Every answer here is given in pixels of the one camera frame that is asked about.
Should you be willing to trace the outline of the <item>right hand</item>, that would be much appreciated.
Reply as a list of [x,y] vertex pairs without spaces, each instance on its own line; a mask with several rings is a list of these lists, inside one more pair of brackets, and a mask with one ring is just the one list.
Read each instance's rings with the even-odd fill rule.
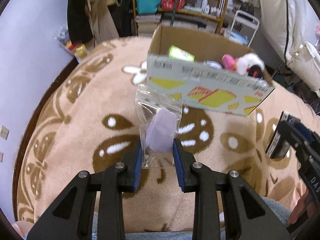
[[295,224],[295,222],[298,220],[300,215],[305,211],[307,211],[308,217],[312,217],[314,213],[317,211],[317,207],[313,202],[307,203],[308,196],[309,196],[309,191],[306,190],[306,192],[301,196],[301,198],[297,202],[296,207],[293,209],[293,211],[289,215],[289,218],[287,220],[289,224]]

